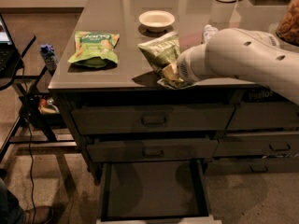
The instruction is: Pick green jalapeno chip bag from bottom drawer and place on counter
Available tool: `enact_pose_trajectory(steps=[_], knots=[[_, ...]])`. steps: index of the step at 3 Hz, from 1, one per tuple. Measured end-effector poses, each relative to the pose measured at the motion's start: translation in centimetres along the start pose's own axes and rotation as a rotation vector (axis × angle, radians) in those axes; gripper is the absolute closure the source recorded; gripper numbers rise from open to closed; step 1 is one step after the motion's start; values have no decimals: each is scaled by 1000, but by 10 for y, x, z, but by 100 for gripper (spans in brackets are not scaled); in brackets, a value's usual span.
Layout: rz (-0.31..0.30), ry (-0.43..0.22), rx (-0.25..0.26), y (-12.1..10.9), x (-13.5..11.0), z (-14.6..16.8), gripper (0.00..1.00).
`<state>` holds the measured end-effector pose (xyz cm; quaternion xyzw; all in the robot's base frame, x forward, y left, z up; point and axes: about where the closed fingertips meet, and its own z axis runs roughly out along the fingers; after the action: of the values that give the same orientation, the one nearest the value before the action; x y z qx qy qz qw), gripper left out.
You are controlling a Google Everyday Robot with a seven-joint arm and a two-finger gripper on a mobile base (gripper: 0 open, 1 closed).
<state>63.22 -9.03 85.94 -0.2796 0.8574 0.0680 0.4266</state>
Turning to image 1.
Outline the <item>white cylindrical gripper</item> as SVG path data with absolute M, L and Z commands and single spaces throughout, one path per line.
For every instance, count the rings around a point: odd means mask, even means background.
M 201 44 L 183 51 L 177 63 L 170 63 L 163 69 L 164 77 L 178 80 L 181 77 L 187 82 L 218 77 L 211 64 L 216 59 L 218 52 L 210 44 Z

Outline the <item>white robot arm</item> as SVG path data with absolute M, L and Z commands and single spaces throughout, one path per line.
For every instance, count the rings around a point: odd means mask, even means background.
M 188 83 L 231 77 L 266 87 L 299 104 L 299 53 L 282 49 L 269 33 L 228 28 L 175 61 L 177 75 Z

